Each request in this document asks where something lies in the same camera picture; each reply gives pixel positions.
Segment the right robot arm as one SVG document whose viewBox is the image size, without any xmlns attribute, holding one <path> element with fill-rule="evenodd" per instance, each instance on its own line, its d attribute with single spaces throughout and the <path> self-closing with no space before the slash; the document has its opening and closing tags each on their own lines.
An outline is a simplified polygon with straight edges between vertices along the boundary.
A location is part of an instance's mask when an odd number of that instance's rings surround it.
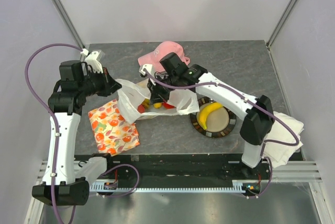
<svg viewBox="0 0 335 224">
<path fill-rule="evenodd" d="M 163 57 L 160 64 L 164 69 L 164 78 L 155 77 L 158 72 L 152 64 L 145 64 L 140 68 L 141 75 L 149 78 L 150 100 L 154 103 L 165 102 L 171 97 L 172 91 L 188 89 L 221 103 L 242 120 L 240 136 L 245 143 L 240 173 L 247 179 L 257 175 L 263 139 L 274 124 L 270 99 L 265 95 L 255 97 L 245 94 L 198 64 L 187 66 L 175 53 Z"/>
</svg>

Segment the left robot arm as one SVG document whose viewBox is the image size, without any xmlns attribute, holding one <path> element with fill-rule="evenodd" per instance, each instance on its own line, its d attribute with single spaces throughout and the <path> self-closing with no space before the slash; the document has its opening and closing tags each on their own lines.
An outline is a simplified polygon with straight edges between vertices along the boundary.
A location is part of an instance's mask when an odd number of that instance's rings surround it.
<svg viewBox="0 0 335 224">
<path fill-rule="evenodd" d="M 110 154 L 92 154 L 78 171 L 74 166 L 77 129 L 82 108 L 92 95 L 107 97 L 121 88 L 98 60 L 71 60 L 59 66 L 60 80 L 48 99 L 51 137 L 42 183 L 32 188 L 33 198 L 51 206 L 82 206 L 90 186 L 101 176 L 111 178 L 115 166 Z"/>
</svg>

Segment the fake red tomato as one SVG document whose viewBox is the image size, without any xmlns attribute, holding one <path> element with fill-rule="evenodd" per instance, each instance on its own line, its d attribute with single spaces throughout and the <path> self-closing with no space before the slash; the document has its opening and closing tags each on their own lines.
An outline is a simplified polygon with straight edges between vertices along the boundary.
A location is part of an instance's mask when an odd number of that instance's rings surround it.
<svg viewBox="0 0 335 224">
<path fill-rule="evenodd" d="M 138 106 L 137 111 L 138 111 L 140 114 L 143 114 L 143 113 L 146 112 L 146 108 L 141 104 L 141 105 Z"/>
</svg>

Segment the single fake banana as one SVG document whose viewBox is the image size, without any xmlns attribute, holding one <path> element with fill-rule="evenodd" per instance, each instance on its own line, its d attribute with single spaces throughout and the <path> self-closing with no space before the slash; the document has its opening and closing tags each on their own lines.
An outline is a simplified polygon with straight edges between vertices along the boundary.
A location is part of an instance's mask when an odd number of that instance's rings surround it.
<svg viewBox="0 0 335 224">
<path fill-rule="evenodd" d="M 207 130 L 208 126 L 220 126 L 222 119 L 226 117 L 226 110 L 222 104 L 218 102 L 208 103 L 201 109 L 198 114 L 198 123 L 204 129 Z"/>
</svg>

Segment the fake banana bunch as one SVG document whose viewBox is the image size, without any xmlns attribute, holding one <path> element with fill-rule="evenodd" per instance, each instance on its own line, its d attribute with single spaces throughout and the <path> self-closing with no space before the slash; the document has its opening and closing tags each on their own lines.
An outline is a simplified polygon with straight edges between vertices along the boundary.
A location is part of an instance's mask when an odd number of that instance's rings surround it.
<svg viewBox="0 0 335 224">
<path fill-rule="evenodd" d="M 150 100 L 149 99 L 145 99 L 142 103 L 141 103 L 146 109 L 148 109 L 150 106 L 152 106 L 153 108 L 161 108 L 163 103 L 156 103 L 156 104 L 150 104 Z"/>
</svg>

